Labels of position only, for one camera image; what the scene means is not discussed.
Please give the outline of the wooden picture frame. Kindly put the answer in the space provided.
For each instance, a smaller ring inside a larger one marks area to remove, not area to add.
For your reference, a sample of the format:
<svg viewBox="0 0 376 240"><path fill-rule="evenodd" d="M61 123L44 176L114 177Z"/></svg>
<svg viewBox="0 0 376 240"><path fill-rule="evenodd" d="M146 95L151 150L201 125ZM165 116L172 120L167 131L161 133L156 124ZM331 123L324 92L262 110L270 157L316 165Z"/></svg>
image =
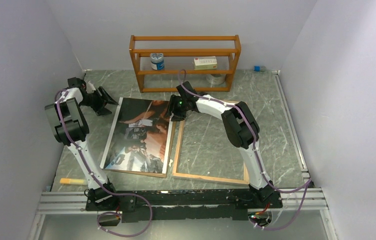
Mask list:
<svg viewBox="0 0 376 240"><path fill-rule="evenodd" d="M249 175L239 150L218 118L190 112L180 122L172 176L181 179L247 185Z"/></svg>

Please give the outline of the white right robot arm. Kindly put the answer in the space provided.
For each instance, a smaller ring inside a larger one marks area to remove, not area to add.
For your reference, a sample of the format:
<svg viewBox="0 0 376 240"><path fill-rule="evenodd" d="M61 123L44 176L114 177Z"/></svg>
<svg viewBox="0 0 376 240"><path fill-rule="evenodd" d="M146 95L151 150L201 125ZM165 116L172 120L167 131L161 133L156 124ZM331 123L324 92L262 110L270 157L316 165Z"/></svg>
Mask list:
<svg viewBox="0 0 376 240"><path fill-rule="evenodd" d="M161 201L157 194L148 192L152 201L164 204L234 204L246 208L281 208L280 193L274 188L265 172L258 149L259 126L248 105L240 101L230 103L200 92L197 93L189 82L177 86L178 95L171 95L167 101L164 117L170 123L185 120L188 111L208 114L223 122L230 143L236 147L243 158L249 176L249 188L244 189L202 189L192 191L173 191L164 195ZM134 110L140 110L146 104L142 99L120 98L113 119L113 125L106 143L101 167L116 167L119 160L130 157L148 163L151 170L152 159L156 155L147 153L145 140L156 133L151 124L141 126L138 121L118 122Z"/></svg>

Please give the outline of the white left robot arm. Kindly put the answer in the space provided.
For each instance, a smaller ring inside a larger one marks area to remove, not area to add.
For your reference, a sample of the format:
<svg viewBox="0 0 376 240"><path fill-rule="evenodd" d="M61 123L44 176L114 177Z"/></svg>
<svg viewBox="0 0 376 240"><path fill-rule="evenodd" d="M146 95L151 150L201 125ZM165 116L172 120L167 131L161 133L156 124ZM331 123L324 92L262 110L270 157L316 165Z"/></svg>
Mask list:
<svg viewBox="0 0 376 240"><path fill-rule="evenodd" d="M45 112L57 142L62 143L76 157L87 180L87 198L106 210L113 210L119 203L114 186L91 155L88 134L90 129L81 107L90 107L97 116L112 112L107 105L118 103L104 90L83 79L68 79L68 87L58 91L55 101L45 106Z"/></svg>

